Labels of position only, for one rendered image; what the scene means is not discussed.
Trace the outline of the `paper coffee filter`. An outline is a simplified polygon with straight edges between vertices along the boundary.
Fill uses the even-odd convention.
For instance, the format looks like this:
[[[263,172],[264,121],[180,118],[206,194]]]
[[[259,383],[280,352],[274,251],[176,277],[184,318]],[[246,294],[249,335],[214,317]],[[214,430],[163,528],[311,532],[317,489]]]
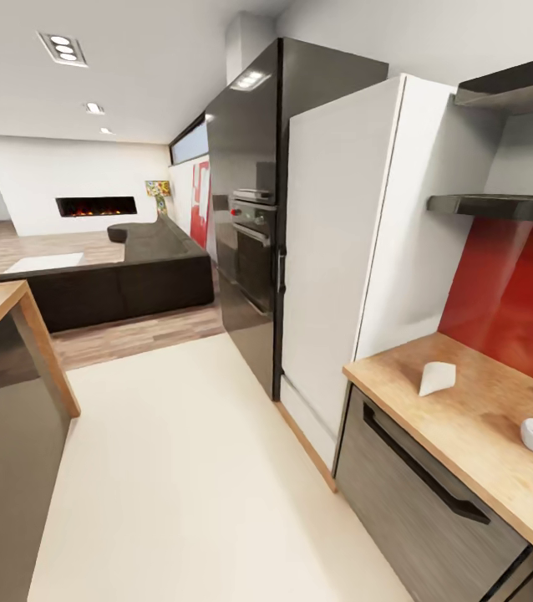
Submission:
[[[425,364],[419,396],[422,397],[437,390],[452,388],[455,385],[455,366],[444,362]]]

